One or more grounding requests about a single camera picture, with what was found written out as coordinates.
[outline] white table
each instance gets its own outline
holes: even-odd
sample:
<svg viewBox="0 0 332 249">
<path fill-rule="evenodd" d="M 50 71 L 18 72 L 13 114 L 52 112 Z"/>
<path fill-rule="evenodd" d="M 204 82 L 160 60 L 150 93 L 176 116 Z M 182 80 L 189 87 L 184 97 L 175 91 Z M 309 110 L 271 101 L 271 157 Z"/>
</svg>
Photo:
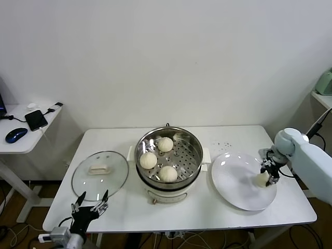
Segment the white table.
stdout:
<svg viewBox="0 0 332 249">
<path fill-rule="evenodd" d="M 311 95 L 318 100 L 326 109 L 332 108 L 332 96 L 320 95 L 314 91 L 311 92 Z"/>
<path fill-rule="evenodd" d="M 40 110 L 45 113 L 47 109 L 51 105 L 41 106 Z M 6 115 L 14 115 L 15 118 L 25 121 L 24 115 L 29 113 L 26 108 L 26 105 L 6 105 L 7 114 Z M 45 132 L 53 120 L 56 118 L 58 113 L 60 112 L 61 108 L 56 110 L 53 113 L 48 113 L 45 115 L 45 118 L 48 122 L 48 125 L 43 127 L 42 130 Z M 13 129 L 23 127 L 27 128 L 27 134 L 20 138 L 13 144 L 8 144 L 5 141 L 6 135 L 12 131 Z M 19 122 L 15 119 L 8 120 L 3 119 L 0 120 L 0 154 L 26 154 L 32 151 L 32 149 L 36 146 L 40 138 L 43 136 L 42 131 L 30 131 L 29 126 L 27 123 Z M 38 193 L 42 189 L 41 186 L 35 186 L 33 190 L 31 190 L 11 169 L 9 166 L 5 165 L 3 162 L 0 162 L 0 176 L 4 179 L 7 183 L 12 186 L 11 191 L 6 196 L 6 204 L 8 200 L 14 193 L 14 190 L 19 192 L 23 195 L 27 202 L 25 203 L 21 213 L 17 218 L 18 223 L 25 222 L 31 208 L 35 206 L 51 206 L 53 201 L 52 198 L 40 198 Z M 0 210 L 4 207 L 4 202 L 0 205 Z"/>
<path fill-rule="evenodd" d="M 185 129 L 192 132 L 202 146 L 210 150 L 212 161 L 227 151 L 241 151 L 259 157 L 259 149 L 270 148 L 272 145 L 261 126 Z M 150 130 L 151 128 L 88 130 L 45 218 L 43 228 L 51 231 L 61 220 L 71 215 L 70 204 L 77 199 L 72 191 L 71 179 L 81 161 L 102 150 L 114 150 L 126 157 L 129 147 L 135 145 Z M 109 198 L 109 208 L 102 218 L 91 222 L 88 232 L 236 229 L 311 223 L 317 219 L 315 211 L 293 178 L 281 176 L 274 202 L 263 211 L 249 212 L 237 209 L 218 194 L 209 171 L 200 173 L 188 197 L 182 202 L 151 205 L 134 167 L 131 162 L 126 183 Z M 290 174 L 288 168 L 283 170 Z M 83 202 L 83 205 L 95 205 L 95 202 Z M 271 230 L 262 239 L 258 239 L 252 248 L 260 248 L 286 228 Z"/>
</svg>

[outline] robotic hand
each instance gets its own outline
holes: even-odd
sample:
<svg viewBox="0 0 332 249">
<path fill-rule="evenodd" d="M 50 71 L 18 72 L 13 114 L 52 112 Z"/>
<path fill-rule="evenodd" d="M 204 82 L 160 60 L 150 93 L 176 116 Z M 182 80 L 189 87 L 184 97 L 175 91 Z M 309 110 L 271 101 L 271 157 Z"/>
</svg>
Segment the robotic hand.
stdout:
<svg viewBox="0 0 332 249">
<path fill-rule="evenodd" d="M 87 242 L 87 229 L 94 219 L 98 219 L 108 208 L 108 190 L 103 199 L 95 206 L 81 206 L 86 192 L 78 197 L 75 204 L 72 204 L 72 217 L 74 220 L 71 228 L 55 227 L 50 234 L 40 234 L 40 243 L 54 242 L 65 249 L 81 249 Z M 89 241 L 88 248 L 97 248 Z"/>
<path fill-rule="evenodd" d="M 308 189 L 318 199 L 332 204 L 332 158 L 308 141 L 298 130 L 279 131 L 274 146 L 259 151 L 263 159 L 260 172 L 269 173 L 266 186 L 276 184 L 280 167 L 290 162 Z"/>
</svg>

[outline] table leg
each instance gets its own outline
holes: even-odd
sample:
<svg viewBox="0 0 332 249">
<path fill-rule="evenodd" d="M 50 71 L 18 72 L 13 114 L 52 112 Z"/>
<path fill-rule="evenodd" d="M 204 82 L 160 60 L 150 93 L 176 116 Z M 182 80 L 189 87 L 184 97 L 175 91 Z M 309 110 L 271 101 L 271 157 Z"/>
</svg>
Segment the table leg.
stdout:
<svg viewBox="0 0 332 249">
<path fill-rule="evenodd" d="M 33 204 L 40 202 L 39 196 L 33 192 L 15 173 L 0 161 L 0 176 L 9 183 L 18 193 Z"/>
<path fill-rule="evenodd" d="M 8 204 L 8 201 L 10 200 L 10 198 L 12 197 L 12 195 L 14 194 L 15 192 L 15 189 L 11 188 L 11 190 L 9 191 L 8 195 L 5 196 L 5 199 L 6 199 L 6 205 Z M 0 212 L 2 209 L 5 208 L 5 200 L 1 203 L 0 205 Z"/>
<path fill-rule="evenodd" d="M 7 183 L 9 183 L 13 189 L 15 189 L 18 193 L 23 195 L 26 198 L 26 203 L 21 210 L 21 213 L 17 217 L 17 223 L 23 223 L 26 221 L 29 212 L 33 207 L 50 207 L 53 201 L 53 198 L 40 198 L 38 196 L 41 186 L 35 186 L 33 190 L 31 190 L 15 173 L 5 164 L 0 161 L 0 176 Z"/>
<path fill-rule="evenodd" d="M 100 248 L 100 245 L 102 243 L 102 239 L 103 239 L 103 234 L 100 232 L 98 233 L 98 237 L 97 237 L 97 241 L 96 241 L 96 246 Z"/>
<path fill-rule="evenodd" d="M 32 191 L 38 195 L 41 189 L 42 189 L 41 186 L 35 186 Z M 52 205 L 53 200 L 54 198 L 40 198 L 40 201 L 37 204 L 33 204 L 27 200 L 24 207 L 21 210 L 21 213 L 17 217 L 16 222 L 17 223 L 25 222 L 32 208 L 50 207 Z"/>
<path fill-rule="evenodd" d="M 282 226 L 282 227 L 270 227 L 262 236 L 258 239 L 252 239 L 251 244 L 249 245 L 250 249 L 261 249 L 276 237 L 287 231 L 291 226 Z"/>
</svg>

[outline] charging cable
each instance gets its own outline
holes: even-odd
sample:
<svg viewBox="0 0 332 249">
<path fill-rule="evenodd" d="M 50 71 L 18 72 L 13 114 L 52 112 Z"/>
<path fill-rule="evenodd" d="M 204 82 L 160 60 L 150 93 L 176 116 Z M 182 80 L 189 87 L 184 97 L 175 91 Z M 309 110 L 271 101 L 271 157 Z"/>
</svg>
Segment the charging cable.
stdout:
<svg viewBox="0 0 332 249">
<path fill-rule="evenodd" d="M 43 137 L 46 139 L 46 141 L 47 141 L 48 145 L 50 146 L 50 148 L 52 150 L 54 150 L 54 146 L 52 145 L 50 139 L 48 139 L 47 135 L 45 135 L 45 132 L 43 131 L 42 127 L 39 127 L 39 130 L 42 132 Z"/>
</svg>

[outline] computer mouse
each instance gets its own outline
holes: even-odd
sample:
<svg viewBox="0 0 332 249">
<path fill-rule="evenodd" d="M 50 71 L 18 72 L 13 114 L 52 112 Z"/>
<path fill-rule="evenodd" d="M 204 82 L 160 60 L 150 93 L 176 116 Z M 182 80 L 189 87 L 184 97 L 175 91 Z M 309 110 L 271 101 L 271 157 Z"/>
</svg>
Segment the computer mouse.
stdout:
<svg viewBox="0 0 332 249">
<path fill-rule="evenodd" d="M 5 138 L 6 142 L 9 144 L 15 143 L 18 139 L 26 135 L 26 128 L 16 128 L 9 132 Z"/>
</svg>

